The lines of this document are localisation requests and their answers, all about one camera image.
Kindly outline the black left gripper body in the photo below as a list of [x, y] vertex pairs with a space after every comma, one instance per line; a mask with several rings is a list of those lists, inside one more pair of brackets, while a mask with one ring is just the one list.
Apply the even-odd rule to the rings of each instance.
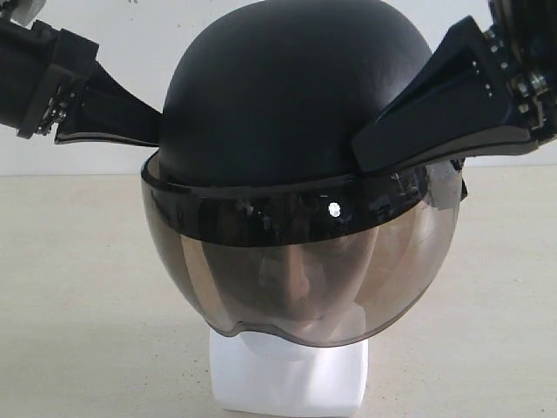
[[78, 86], [90, 76], [99, 45], [69, 30], [56, 30], [37, 20], [30, 28], [42, 42], [39, 79], [28, 101], [17, 136], [29, 139], [46, 135], [64, 121], [77, 95]]

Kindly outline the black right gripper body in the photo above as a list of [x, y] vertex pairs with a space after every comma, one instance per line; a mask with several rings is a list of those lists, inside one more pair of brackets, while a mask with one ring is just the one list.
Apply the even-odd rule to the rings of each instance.
[[485, 31], [515, 120], [486, 135], [488, 146], [543, 146], [556, 140], [556, 2], [489, 1]]

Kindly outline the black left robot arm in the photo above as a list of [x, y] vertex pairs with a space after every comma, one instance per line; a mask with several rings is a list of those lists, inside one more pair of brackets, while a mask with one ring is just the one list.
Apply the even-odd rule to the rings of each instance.
[[57, 145], [157, 147], [162, 114], [99, 62], [99, 45], [38, 19], [43, 1], [1, 3], [1, 124]]

